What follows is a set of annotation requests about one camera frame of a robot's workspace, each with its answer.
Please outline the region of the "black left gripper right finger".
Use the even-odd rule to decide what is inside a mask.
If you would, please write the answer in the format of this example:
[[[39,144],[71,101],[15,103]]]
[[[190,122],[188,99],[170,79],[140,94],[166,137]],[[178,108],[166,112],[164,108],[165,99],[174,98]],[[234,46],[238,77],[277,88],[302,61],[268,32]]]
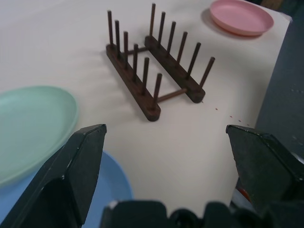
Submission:
[[[304,165],[273,135],[228,125],[231,149],[243,188],[256,211],[274,201],[304,199]]]

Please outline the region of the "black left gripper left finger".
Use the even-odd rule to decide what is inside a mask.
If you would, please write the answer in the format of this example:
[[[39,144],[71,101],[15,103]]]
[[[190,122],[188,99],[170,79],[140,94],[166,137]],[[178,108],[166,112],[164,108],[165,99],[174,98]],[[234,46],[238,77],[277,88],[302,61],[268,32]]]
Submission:
[[[2,228],[80,228],[98,181],[107,127],[74,132],[39,169]]]

